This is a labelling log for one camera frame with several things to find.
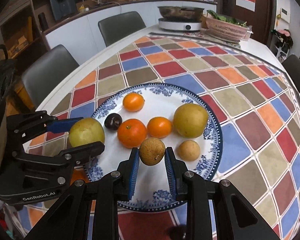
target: colorful checkered tablecloth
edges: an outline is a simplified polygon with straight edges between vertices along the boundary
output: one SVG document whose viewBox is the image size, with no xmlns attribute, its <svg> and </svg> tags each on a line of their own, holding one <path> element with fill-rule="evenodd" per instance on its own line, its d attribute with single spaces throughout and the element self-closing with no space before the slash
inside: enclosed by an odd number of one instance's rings
<svg viewBox="0 0 300 240">
<path fill-rule="evenodd" d="M 213 180 L 229 179 L 281 239 L 292 238 L 300 226 L 300 98 L 289 78 L 225 45 L 150 34 L 96 66 L 51 114 L 59 119 L 91 116 L 111 95 L 146 82 L 184 87 L 209 104 L 224 141 Z M 26 151 L 54 156 L 66 147 L 67 133 L 48 132 Z M 84 176 L 82 169 L 76 172 Z M 53 202 L 18 212 L 23 228 L 29 231 Z M 121 239 L 169 239 L 167 229 L 185 223 L 186 204 L 160 213 L 119 210 Z M 215 223 L 212 228 L 215 236 Z"/>
</svg>

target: blue and white plate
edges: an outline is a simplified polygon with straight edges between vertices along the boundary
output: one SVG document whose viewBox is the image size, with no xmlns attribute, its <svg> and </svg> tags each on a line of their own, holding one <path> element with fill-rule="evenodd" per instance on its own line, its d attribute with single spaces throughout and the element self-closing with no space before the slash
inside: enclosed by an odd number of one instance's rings
<svg viewBox="0 0 300 240">
<path fill-rule="evenodd" d="M 139 93 L 145 99 L 144 107 L 135 113 L 127 112 L 122 107 L 125 95 Z M 156 116 L 164 116 L 173 120 L 175 110 L 185 103 L 195 103 L 203 106 L 209 113 L 207 126 L 202 136 L 194 140 L 201 149 L 200 157 L 193 162 L 186 162 L 189 170 L 200 174 L 203 178 L 211 180 L 221 159 L 222 133 L 220 124 L 211 108 L 196 94 L 182 87 L 164 83 L 148 83 L 127 88 L 106 100 L 92 115 L 98 120 L 106 133 L 105 151 L 90 163 L 86 164 L 86 172 L 91 181 L 101 179 L 103 175 L 115 171 L 121 161 L 129 158 L 130 149 L 124 148 L 117 139 L 117 133 L 104 127 L 106 117 L 111 113 L 118 113 L 123 121 L 136 118 L 146 126 L 149 120 Z M 163 138 L 166 147 L 176 148 L 186 138 L 172 132 Z M 118 202 L 118 205 L 139 212 L 159 212 L 175 208 L 183 202 L 173 201 L 167 179 L 164 160 L 155 166 L 139 164 L 136 189 L 132 200 Z"/>
</svg>

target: orange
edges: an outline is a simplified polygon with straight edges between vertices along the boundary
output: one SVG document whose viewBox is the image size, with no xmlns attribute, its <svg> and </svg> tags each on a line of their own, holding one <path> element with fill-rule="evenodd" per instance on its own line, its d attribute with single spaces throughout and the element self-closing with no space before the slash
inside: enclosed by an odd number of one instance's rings
<svg viewBox="0 0 300 240">
<path fill-rule="evenodd" d="M 164 138 L 168 136 L 172 131 L 172 123 L 169 119 L 158 116 L 152 118 L 148 122 L 148 132 L 152 137 Z"/>
<path fill-rule="evenodd" d="M 123 107 L 129 112 L 136 112 L 143 108 L 145 100 L 142 95 L 130 93 L 123 98 Z"/>
<path fill-rule="evenodd" d="M 139 147 L 147 137 L 147 128 L 138 119 L 124 121 L 117 130 L 118 140 L 128 149 Z"/>
</svg>

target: metal pot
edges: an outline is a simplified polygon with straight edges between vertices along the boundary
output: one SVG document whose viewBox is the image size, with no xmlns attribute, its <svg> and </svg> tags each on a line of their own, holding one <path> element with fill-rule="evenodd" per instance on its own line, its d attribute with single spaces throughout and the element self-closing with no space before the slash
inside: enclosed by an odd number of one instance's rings
<svg viewBox="0 0 300 240">
<path fill-rule="evenodd" d="M 174 21 L 200 21 L 203 8 L 197 7 L 177 7 L 177 6 L 158 6 L 163 18 Z"/>
</svg>

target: white cabinet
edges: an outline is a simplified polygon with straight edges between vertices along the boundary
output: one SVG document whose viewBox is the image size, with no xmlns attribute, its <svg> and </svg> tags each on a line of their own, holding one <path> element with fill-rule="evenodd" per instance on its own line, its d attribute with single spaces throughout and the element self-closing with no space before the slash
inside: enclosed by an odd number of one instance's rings
<svg viewBox="0 0 300 240">
<path fill-rule="evenodd" d="M 153 2 L 140 2 L 135 4 L 122 5 L 122 13 L 136 11 L 140 14 L 146 27 L 151 27 L 156 24 Z"/>
<path fill-rule="evenodd" d="M 154 3 L 154 17 L 155 17 L 155 23 L 159 23 L 159 19 L 162 18 L 158 6 L 182 6 L 182 1 L 156 1 Z"/>
<path fill-rule="evenodd" d="M 87 15 L 91 27 L 92 37 L 97 45 L 98 51 L 102 51 L 106 48 L 106 44 L 99 30 L 98 22 L 117 14 L 120 14 L 119 6 L 110 7 L 108 9 L 103 9 Z"/>
<path fill-rule="evenodd" d="M 206 14 L 207 10 L 217 11 L 217 5 L 210 3 L 183 1 L 182 6 L 204 8 L 203 14 Z"/>
<path fill-rule="evenodd" d="M 79 65 L 98 53 L 87 16 L 75 19 L 46 35 L 50 48 L 62 44 Z"/>
</svg>

